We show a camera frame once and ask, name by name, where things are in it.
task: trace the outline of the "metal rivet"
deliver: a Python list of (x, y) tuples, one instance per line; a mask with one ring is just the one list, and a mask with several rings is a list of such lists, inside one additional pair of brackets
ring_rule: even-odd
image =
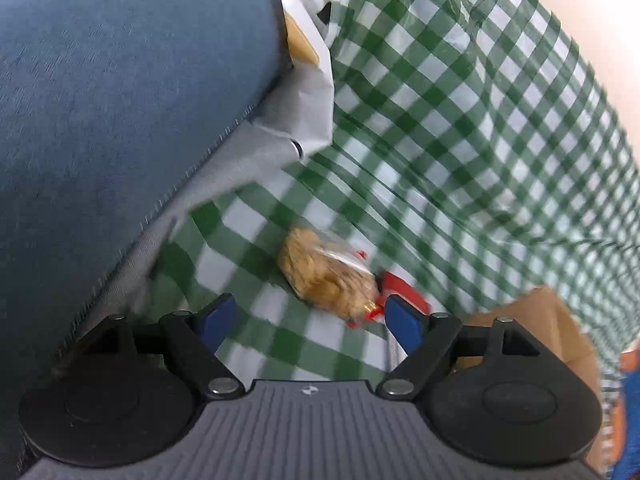
[(389, 395), (408, 395), (414, 390), (414, 386), (405, 379), (389, 379), (382, 385), (382, 389)]
[(209, 390), (219, 395), (232, 394), (238, 387), (238, 381), (231, 377), (218, 377), (209, 381)]

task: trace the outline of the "snack bag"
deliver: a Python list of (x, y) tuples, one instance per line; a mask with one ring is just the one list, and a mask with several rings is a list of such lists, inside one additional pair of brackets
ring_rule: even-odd
[(278, 266), (301, 300), (347, 322), (359, 322), (376, 307), (378, 288), (364, 258), (332, 234), (292, 228)]

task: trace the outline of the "brown cardboard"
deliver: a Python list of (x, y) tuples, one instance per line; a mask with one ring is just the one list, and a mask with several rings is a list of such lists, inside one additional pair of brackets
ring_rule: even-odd
[[(498, 316), (513, 317), (547, 346), (600, 398), (600, 373), (595, 350), (587, 336), (580, 333), (569, 310), (554, 291), (546, 287), (536, 288), (507, 306), (465, 319), (465, 324), (491, 326)], [(473, 366), (478, 363), (478, 360), (478, 358), (469, 358), (462, 365)], [(604, 472), (602, 432), (596, 437), (587, 456), (587, 462), (599, 473)]]

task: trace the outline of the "blue gripper pad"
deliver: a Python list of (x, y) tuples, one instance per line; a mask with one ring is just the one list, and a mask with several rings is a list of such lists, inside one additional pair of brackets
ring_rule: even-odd
[(391, 330), (407, 355), (422, 343), (424, 325), (420, 321), (421, 318), (426, 322), (427, 317), (424, 314), (418, 312), (399, 296), (390, 296), (386, 300), (386, 327)]
[(211, 314), (209, 314), (202, 324), (198, 336), (211, 353), (215, 353), (219, 346), (229, 334), (238, 317), (238, 304), (230, 296), (223, 301)]

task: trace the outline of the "paper bag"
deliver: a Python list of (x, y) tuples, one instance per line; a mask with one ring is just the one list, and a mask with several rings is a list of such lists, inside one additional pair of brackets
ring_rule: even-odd
[[(491, 326), (498, 316), (515, 319), (549, 348), (600, 398), (600, 373), (596, 354), (589, 339), (580, 333), (569, 310), (549, 288), (536, 288), (511, 304), (487, 314), (475, 314), (465, 319), (466, 325)], [(480, 358), (461, 358), (463, 367), (477, 364)], [(587, 456), (587, 462), (603, 473), (602, 432), (598, 434)]]
[(310, 156), (332, 141), (334, 77), (317, 14), (331, 0), (282, 0), (293, 70), (265, 98), (253, 126), (296, 142)]

